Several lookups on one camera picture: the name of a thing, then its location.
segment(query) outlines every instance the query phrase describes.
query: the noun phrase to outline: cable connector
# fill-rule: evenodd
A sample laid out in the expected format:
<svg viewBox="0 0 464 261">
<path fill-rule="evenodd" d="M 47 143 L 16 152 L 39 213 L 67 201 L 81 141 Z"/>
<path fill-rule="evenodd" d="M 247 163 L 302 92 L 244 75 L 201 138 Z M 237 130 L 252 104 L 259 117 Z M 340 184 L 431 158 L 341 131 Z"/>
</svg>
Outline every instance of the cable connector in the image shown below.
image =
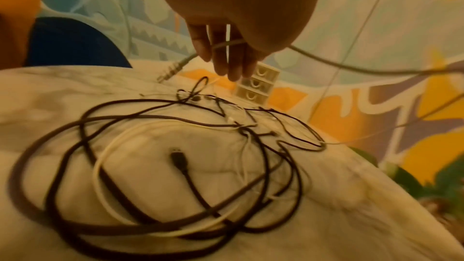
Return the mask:
<svg viewBox="0 0 464 261">
<path fill-rule="evenodd" d="M 185 157 L 184 152 L 182 152 L 179 148 L 172 148 L 170 156 L 174 166 L 180 170 L 181 173 L 187 173 L 187 166 L 189 163 L 187 161 L 187 157 Z"/>
</svg>

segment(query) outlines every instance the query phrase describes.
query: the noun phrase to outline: painted wall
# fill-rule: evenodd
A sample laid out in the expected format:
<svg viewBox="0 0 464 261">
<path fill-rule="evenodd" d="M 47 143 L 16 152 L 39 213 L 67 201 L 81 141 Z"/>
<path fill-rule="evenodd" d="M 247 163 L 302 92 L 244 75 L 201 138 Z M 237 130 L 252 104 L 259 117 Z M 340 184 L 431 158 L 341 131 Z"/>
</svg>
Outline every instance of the painted wall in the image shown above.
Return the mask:
<svg viewBox="0 0 464 261">
<path fill-rule="evenodd" d="M 380 0 L 356 38 L 375 2 L 319 0 L 295 45 L 371 69 L 464 69 L 464 0 Z M 84 21 L 129 58 L 179 60 L 194 52 L 185 22 L 164 0 L 43 0 L 41 15 Z M 265 62 L 282 70 L 270 106 L 306 121 L 336 74 L 311 124 L 339 141 L 353 141 L 348 145 L 413 196 L 438 196 L 451 203 L 446 213 L 464 211 L 464 100 L 405 128 L 357 140 L 417 120 L 463 93 L 464 74 L 379 78 L 338 72 L 289 50 Z M 183 75 L 203 73 L 187 68 Z M 219 85 L 231 87 L 225 80 Z"/>
</svg>

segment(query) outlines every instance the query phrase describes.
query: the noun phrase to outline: dark blue fabric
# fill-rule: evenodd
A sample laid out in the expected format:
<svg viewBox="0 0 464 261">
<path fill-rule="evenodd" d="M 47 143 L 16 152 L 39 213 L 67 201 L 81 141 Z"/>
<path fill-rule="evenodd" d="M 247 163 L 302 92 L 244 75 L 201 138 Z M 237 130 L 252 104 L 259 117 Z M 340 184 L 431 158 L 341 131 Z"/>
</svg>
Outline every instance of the dark blue fabric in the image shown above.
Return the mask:
<svg viewBox="0 0 464 261">
<path fill-rule="evenodd" d="M 122 52 L 97 29 L 63 17 L 37 18 L 25 66 L 102 65 L 131 68 Z"/>
</svg>

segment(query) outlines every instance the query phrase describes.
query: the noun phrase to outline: orange fabric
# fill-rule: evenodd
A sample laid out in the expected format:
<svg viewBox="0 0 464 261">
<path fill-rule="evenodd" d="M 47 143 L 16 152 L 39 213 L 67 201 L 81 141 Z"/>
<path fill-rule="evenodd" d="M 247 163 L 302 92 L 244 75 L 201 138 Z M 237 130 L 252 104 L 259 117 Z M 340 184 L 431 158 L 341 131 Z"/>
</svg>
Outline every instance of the orange fabric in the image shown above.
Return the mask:
<svg viewBox="0 0 464 261">
<path fill-rule="evenodd" d="M 40 0 L 0 0 L 0 69 L 22 66 Z"/>
</svg>

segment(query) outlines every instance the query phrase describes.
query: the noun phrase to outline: black cable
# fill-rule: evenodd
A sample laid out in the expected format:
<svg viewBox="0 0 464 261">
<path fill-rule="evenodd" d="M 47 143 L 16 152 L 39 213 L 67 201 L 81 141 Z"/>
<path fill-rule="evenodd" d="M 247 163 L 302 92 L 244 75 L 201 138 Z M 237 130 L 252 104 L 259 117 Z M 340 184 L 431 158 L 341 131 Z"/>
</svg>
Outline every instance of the black cable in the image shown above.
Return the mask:
<svg viewBox="0 0 464 261">
<path fill-rule="evenodd" d="M 197 258 L 201 256 L 206 256 L 222 246 L 224 246 L 227 242 L 229 242 L 234 235 L 237 234 L 237 232 L 242 231 L 242 232 L 248 232 L 248 233 L 261 233 L 261 232 L 267 232 L 270 231 L 284 223 L 286 223 L 297 211 L 299 203 L 301 201 L 302 193 L 303 193 L 303 188 L 302 188 L 302 181 L 301 181 L 301 175 L 296 167 L 296 163 L 294 162 L 293 158 L 291 157 L 289 151 L 283 146 L 283 144 L 287 145 L 292 145 L 288 142 L 282 141 L 282 140 L 277 140 L 277 144 L 280 146 L 281 151 L 276 151 L 269 147 L 268 145 L 264 144 L 260 140 L 260 136 L 266 136 L 266 135 L 276 135 L 273 132 L 270 133 L 264 133 L 264 134 L 256 134 L 250 127 L 245 127 L 241 126 L 238 129 L 239 134 L 243 136 L 252 136 L 253 142 L 257 144 L 257 146 L 260 148 L 262 152 L 262 156 L 264 158 L 264 169 L 265 172 L 255 178 L 253 181 L 251 181 L 248 185 L 245 187 L 239 189 L 235 194 L 230 196 L 229 198 L 223 200 L 221 203 L 214 207 L 210 207 L 208 203 L 206 203 L 201 196 L 201 194 L 198 192 L 196 189 L 195 185 L 193 184 L 193 181 L 191 178 L 188 176 L 186 177 L 186 180 L 192 190 L 192 193 L 195 195 L 195 197 L 201 202 L 202 200 L 204 201 L 203 205 L 205 207 L 205 211 L 201 213 L 197 213 L 195 215 L 192 215 L 190 217 L 186 217 L 183 219 L 178 219 L 175 221 L 170 221 L 170 222 L 165 222 L 162 223 L 156 219 L 151 218 L 147 214 L 145 214 L 143 211 L 141 211 L 138 207 L 136 207 L 129 199 L 128 197 L 118 188 L 118 186 L 114 183 L 114 181 L 110 178 L 110 176 L 102 169 L 100 172 L 100 177 L 103 181 L 103 183 L 106 185 L 106 187 L 110 190 L 111 194 L 115 197 L 115 199 L 123 206 L 123 208 L 132 216 L 134 219 L 136 219 L 138 222 L 141 223 L 141 225 L 132 225 L 132 226 L 125 226 L 125 225 L 113 225 L 113 226 L 102 226 L 102 225 L 89 225 L 89 224 L 84 224 L 84 223 L 77 223 L 73 221 L 66 221 L 62 218 L 60 215 L 60 212 L 58 211 L 57 205 L 56 205 L 56 194 L 58 193 L 59 186 L 63 180 L 63 177 L 65 175 L 67 166 L 69 165 L 69 159 L 72 156 L 72 154 L 79 148 L 83 147 L 85 150 L 85 153 L 87 155 L 87 158 L 89 162 L 93 165 L 96 162 L 96 156 L 89 144 L 91 140 L 96 138 L 100 133 L 102 133 L 105 129 L 108 127 L 114 125 L 115 123 L 118 123 L 122 120 L 127 120 L 127 119 L 146 119 L 146 118 L 156 118 L 156 119 L 173 119 L 173 120 L 180 120 L 184 121 L 187 123 L 191 124 L 197 124 L 197 125 L 203 125 L 203 126 L 210 126 L 210 127 L 236 127 L 240 126 L 238 123 L 236 124 L 223 124 L 223 125 L 214 125 L 214 124 L 205 124 L 205 123 L 200 123 L 200 122 L 195 122 L 191 121 L 188 119 L 183 119 L 179 117 L 173 117 L 173 116 L 160 116 L 160 115 L 146 115 L 144 113 L 151 111 L 151 110 L 156 110 L 164 107 L 169 107 L 175 104 L 182 104 L 185 106 L 190 106 L 190 107 L 197 107 L 200 109 L 204 109 L 207 111 L 210 111 L 212 113 L 215 113 L 221 117 L 225 117 L 225 112 L 223 108 L 221 107 L 221 104 L 228 104 L 228 105 L 236 105 L 232 102 L 226 101 L 224 99 L 212 96 L 212 95 L 201 95 L 202 97 L 207 97 L 207 99 L 214 99 L 216 102 L 216 105 L 218 106 L 220 111 L 216 111 L 210 108 L 206 108 L 200 105 L 196 105 L 193 103 L 189 103 L 189 100 L 192 100 L 194 97 L 200 97 L 199 93 L 201 92 L 202 89 L 197 90 L 199 87 L 199 84 L 205 81 L 204 87 L 208 83 L 207 77 L 204 77 L 200 79 L 197 84 L 194 86 L 192 91 L 190 91 L 189 95 L 181 99 L 180 96 L 178 96 L 178 100 L 172 101 L 172 100 L 163 100 L 163 99 L 135 99 L 135 100 L 120 100 L 120 101 L 110 101 L 107 103 L 103 103 L 100 105 L 97 105 L 88 111 L 86 111 L 83 116 L 81 117 L 80 120 L 69 123 L 67 125 L 64 125 L 41 139 L 37 140 L 34 142 L 26 151 L 20 156 L 18 161 L 16 162 L 16 165 L 13 167 L 12 172 L 10 174 L 9 178 L 9 184 L 8 184 L 8 191 L 10 198 L 12 199 L 12 202 L 14 203 L 15 207 L 22 212 L 24 215 L 26 215 L 28 218 L 37 221 L 41 224 L 44 225 L 50 225 L 52 224 L 53 227 L 57 230 L 57 232 L 60 234 L 60 236 L 65 240 L 69 245 L 74 247 L 76 250 L 79 252 L 87 255 L 87 256 L 92 256 L 95 258 L 100 258 L 104 260 L 152 260 L 153 258 L 156 258 L 157 260 L 184 260 L 184 259 L 191 259 L 191 258 Z M 115 105 L 115 104 L 122 104 L 122 103 L 137 103 L 137 102 L 162 102 L 164 103 L 163 105 L 158 105 L 154 107 L 147 108 L 145 110 L 139 111 L 134 114 L 130 115 L 121 115 L 121 116 L 100 116 L 100 117 L 89 117 L 92 113 L 96 112 L 97 110 L 109 106 L 109 105 Z M 274 110 L 265 110 L 265 109 L 249 109 L 250 111 L 265 111 L 265 112 L 275 112 Z M 254 121 L 257 122 L 256 119 L 254 118 L 253 115 L 249 112 L 249 110 L 245 110 L 248 116 Z M 85 126 L 89 122 L 94 122 L 94 121 L 100 121 L 100 120 L 110 120 L 107 123 L 105 123 L 103 126 L 101 126 L 96 132 L 94 132 L 91 135 L 88 135 L 86 133 Z M 285 125 L 279 120 L 280 124 L 284 128 L 284 130 L 289 133 L 285 129 Z M 79 127 L 79 133 L 81 136 L 81 141 L 77 142 L 74 144 L 70 149 L 66 151 L 64 154 L 60 167 L 57 171 L 56 177 L 53 180 L 53 183 L 50 186 L 50 189 L 47 193 L 46 199 L 45 199 L 45 207 L 46 211 L 42 211 L 40 208 L 36 207 L 26 196 L 23 191 L 22 187 L 22 181 L 24 179 L 24 172 L 28 166 L 29 159 L 32 157 L 35 152 L 43 145 L 45 144 L 48 140 L 52 139 L 53 137 L 57 136 L 61 132 L 68 130 L 70 128 L 73 128 L 75 126 Z M 310 132 L 313 132 L 311 128 L 307 127 L 307 129 Z M 318 137 L 318 139 L 321 141 L 322 139 L 320 136 L 315 133 L 315 136 Z M 307 151 L 321 151 L 322 149 L 325 148 L 325 144 L 322 144 L 320 146 L 320 149 L 317 150 L 312 150 L 312 149 L 307 149 Z M 273 168 L 269 167 L 269 160 L 267 157 L 266 149 L 270 150 L 271 152 L 277 154 L 278 156 L 281 157 L 281 161 L 279 164 L 274 166 Z M 291 173 L 288 182 L 282 187 L 277 193 L 275 193 L 275 196 L 279 196 L 286 192 L 294 179 L 294 176 L 296 175 L 297 177 L 297 182 L 298 182 L 298 195 L 295 199 L 295 203 L 292 206 L 291 210 L 289 213 L 287 213 L 284 217 L 279 219 L 278 221 L 271 223 L 269 225 L 260 227 L 260 228 L 249 228 L 246 226 L 246 223 L 254 216 L 256 215 L 260 210 L 265 208 L 267 205 L 269 205 L 272 200 L 267 199 L 265 195 L 267 194 L 267 189 L 268 189 L 268 183 L 270 180 L 270 173 L 273 171 L 277 170 L 280 168 L 282 165 L 282 162 L 287 162 L 290 166 Z M 102 248 L 98 248 L 96 246 L 93 246 L 90 243 L 87 243 L 85 240 L 79 237 L 79 234 L 89 234 L 89 235 L 133 235 L 133 234 L 145 234 L 145 233 L 150 233 L 150 232 L 166 232 L 166 231 L 175 231 L 178 230 L 180 227 L 183 227 L 185 225 L 192 224 L 194 222 L 197 222 L 205 217 L 208 216 L 218 216 L 218 211 L 225 208 L 232 202 L 236 201 L 239 197 L 250 191 L 254 186 L 259 184 L 260 182 L 264 182 L 263 187 L 261 188 L 261 192 L 259 193 L 259 196 L 257 197 L 256 201 L 254 202 L 253 206 L 251 209 L 249 209 L 247 212 L 245 212 L 244 215 L 242 215 L 238 220 L 232 222 L 230 220 L 224 221 L 224 227 L 217 229 L 215 231 L 208 231 L 208 232 L 196 232 L 192 233 L 190 235 L 183 236 L 182 238 L 189 239 L 189 240 L 205 240 L 205 239 L 216 239 L 216 238 L 221 238 L 219 239 L 214 245 L 209 246 L 204 249 L 200 250 L 195 250 L 195 251 L 190 251 L 190 252 L 178 252 L 178 253 L 169 253 L 169 254 L 155 254 L 155 255 L 148 255 L 148 254 L 129 254 L 129 253 L 123 253 L 123 252 L 116 252 L 116 251 L 111 251 L 111 250 L 105 250 Z"/>
</svg>

